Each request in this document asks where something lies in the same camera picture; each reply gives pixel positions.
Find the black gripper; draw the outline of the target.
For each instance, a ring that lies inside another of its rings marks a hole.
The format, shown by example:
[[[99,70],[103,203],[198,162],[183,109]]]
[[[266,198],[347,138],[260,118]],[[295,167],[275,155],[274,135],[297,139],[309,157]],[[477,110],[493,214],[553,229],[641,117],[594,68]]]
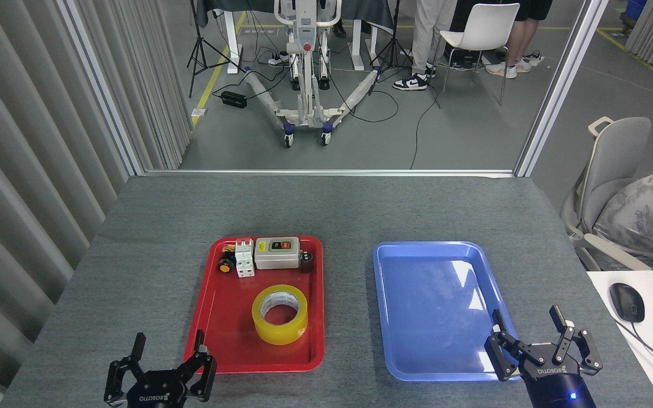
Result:
[[[144,373],[139,365],[142,358],[146,336],[137,333],[130,355],[114,360],[109,365],[104,390],[104,402],[107,405],[127,407],[182,407],[187,397],[197,397],[207,402],[216,374],[217,363],[205,346],[205,333],[197,330],[193,354],[176,371],[148,371]],[[197,382],[188,386],[189,380],[202,368],[202,375]],[[127,372],[132,372],[135,385],[125,394],[122,381]]]
[[[565,320],[557,305],[552,305],[549,314],[560,333],[553,363],[539,356],[533,346],[508,333],[501,311],[493,310],[493,327],[485,341],[485,351],[497,379],[507,381],[518,369],[517,364],[506,359],[503,354],[506,351],[517,362],[522,361],[521,377],[533,407],[596,407],[580,376],[580,371],[596,375],[603,367],[593,336],[588,330],[576,330],[573,322]],[[576,343],[582,356],[580,364],[573,358],[567,358],[572,342]]]

